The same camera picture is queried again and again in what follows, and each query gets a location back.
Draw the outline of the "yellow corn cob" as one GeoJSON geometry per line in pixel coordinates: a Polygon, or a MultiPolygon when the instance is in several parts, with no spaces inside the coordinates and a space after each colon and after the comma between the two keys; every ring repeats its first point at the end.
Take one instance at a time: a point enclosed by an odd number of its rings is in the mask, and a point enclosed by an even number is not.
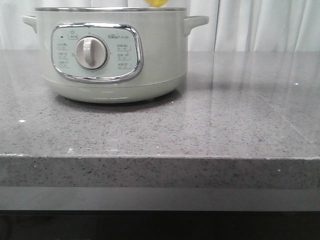
{"type": "Polygon", "coordinates": [[[159,8],[165,5],[169,0],[145,0],[150,6],[159,8]]]}

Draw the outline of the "pale green electric pot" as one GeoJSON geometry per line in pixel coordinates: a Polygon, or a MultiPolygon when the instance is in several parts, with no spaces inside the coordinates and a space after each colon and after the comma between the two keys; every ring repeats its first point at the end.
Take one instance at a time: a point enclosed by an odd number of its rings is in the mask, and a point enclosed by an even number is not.
{"type": "Polygon", "coordinates": [[[56,93],[113,104],[184,82],[189,34],[209,17],[182,7],[37,7],[22,20],[38,36],[41,73],[56,93]]]}

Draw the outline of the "white curtain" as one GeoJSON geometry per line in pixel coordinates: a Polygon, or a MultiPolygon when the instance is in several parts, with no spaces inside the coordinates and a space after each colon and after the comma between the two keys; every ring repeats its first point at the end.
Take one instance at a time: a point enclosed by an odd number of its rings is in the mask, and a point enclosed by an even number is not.
{"type": "MultiPolygon", "coordinates": [[[[23,23],[36,7],[147,7],[143,0],[3,0],[0,47],[35,50],[36,34],[23,23]]],[[[170,0],[190,16],[208,16],[192,30],[193,52],[318,52],[320,3],[317,0],[170,0]]]]}

